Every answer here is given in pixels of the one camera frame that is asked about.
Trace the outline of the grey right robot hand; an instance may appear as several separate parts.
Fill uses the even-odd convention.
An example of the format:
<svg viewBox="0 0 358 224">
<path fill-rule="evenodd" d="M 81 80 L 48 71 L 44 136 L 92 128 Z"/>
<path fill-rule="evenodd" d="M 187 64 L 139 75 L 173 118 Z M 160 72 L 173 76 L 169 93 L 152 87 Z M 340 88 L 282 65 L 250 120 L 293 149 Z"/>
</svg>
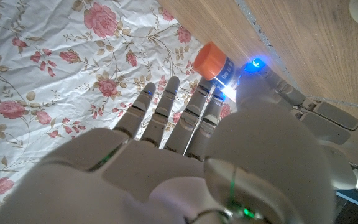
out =
<svg viewBox="0 0 358 224">
<path fill-rule="evenodd" d="M 237 111 L 158 147 L 164 117 L 135 134 L 146 86 L 112 129 L 51 151 L 0 206 L 0 223 L 329 223 L 337 190 L 358 189 L 358 120 L 306 98 L 263 61 L 245 65 Z"/>
</svg>

